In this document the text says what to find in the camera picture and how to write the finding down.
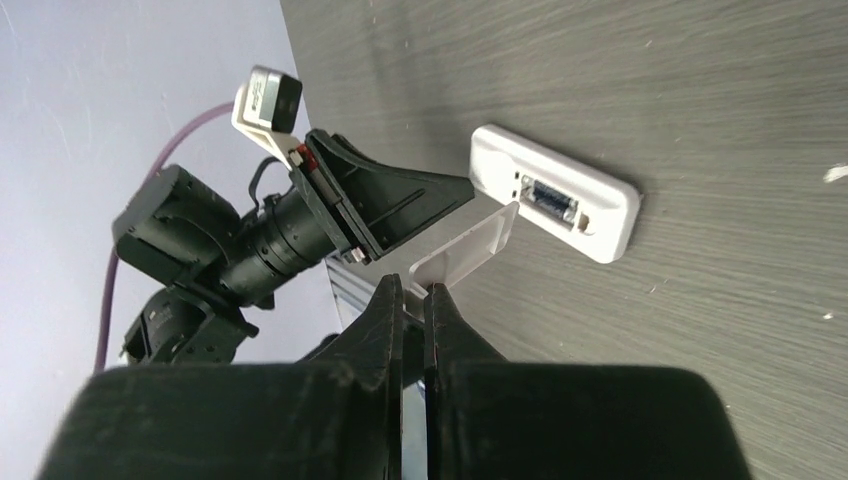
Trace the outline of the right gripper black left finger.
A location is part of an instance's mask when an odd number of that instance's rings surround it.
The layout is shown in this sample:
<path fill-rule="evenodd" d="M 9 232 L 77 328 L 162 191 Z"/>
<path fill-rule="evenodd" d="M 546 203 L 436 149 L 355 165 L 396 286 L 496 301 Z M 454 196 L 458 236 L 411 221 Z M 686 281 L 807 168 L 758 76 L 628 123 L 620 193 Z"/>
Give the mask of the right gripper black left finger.
<path fill-rule="evenodd" d="M 381 279 L 315 356 L 124 367 L 89 379 L 42 479 L 397 479 L 403 287 Z"/>

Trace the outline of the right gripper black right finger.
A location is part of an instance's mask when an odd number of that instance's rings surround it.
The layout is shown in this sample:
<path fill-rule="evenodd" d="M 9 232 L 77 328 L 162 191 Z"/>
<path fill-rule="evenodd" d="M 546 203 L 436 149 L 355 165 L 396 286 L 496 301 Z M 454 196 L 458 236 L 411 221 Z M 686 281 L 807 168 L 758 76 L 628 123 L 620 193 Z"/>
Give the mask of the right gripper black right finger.
<path fill-rule="evenodd" d="M 701 375 L 645 365 L 507 360 L 446 286 L 423 302 L 433 479 L 748 479 Z"/>

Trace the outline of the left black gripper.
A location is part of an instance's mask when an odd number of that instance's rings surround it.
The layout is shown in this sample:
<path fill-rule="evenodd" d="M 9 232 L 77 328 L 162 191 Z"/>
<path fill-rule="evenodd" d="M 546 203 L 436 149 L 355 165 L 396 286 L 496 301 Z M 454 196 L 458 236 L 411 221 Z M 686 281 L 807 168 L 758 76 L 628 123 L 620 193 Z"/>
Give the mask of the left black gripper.
<path fill-rule="evenodd" d="M 288 160 L 318 227 L 351 264 L 386 256 L 475 197 L 464 176 L 384 165 L 321 129 L 309 131 Z"/>

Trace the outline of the small white battery cover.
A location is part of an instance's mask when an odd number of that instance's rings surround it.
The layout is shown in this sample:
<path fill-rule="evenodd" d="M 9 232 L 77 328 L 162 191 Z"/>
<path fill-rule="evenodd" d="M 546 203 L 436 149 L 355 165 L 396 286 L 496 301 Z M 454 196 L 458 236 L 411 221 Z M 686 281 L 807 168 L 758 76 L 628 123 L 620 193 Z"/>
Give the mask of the small white battery cover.
<path fill-rule="evenodd" d="M 409 268 L 408 290 L 419 299 L 428 288 L 451 288 L 500 253 L 508 243 L 520 204 L 512 202 L 422 257 Z"/>

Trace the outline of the white air conditioner remote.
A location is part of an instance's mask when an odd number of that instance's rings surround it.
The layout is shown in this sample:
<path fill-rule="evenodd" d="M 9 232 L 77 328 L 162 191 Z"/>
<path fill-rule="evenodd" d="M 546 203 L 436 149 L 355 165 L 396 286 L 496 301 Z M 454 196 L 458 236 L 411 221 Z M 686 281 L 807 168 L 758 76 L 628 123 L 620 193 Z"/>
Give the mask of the white air conditioner remote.
<path fill-rule="evenodd" d="M 623 256 L 641 206 L 631 184 L 493 124 L 471 135 L 469 178 L 600 264 Z"/>

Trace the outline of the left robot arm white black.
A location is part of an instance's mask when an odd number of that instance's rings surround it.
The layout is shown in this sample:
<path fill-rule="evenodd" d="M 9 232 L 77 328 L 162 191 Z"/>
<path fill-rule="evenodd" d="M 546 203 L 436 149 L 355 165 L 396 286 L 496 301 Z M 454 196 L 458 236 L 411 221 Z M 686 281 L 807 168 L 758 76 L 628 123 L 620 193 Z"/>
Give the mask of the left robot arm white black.
<path fill-rule="evenodd" d="M 132 365 L 228 363 L 277 289 L 338 255 L 376 261 L 474 196 L 462 176 L 380 164 L 315 129 L 294 149 L 292 186 L 239 214 L 180 166 L 157 174 L 114 221 L 117 256 L 161 284 L 125 335 Z"/>

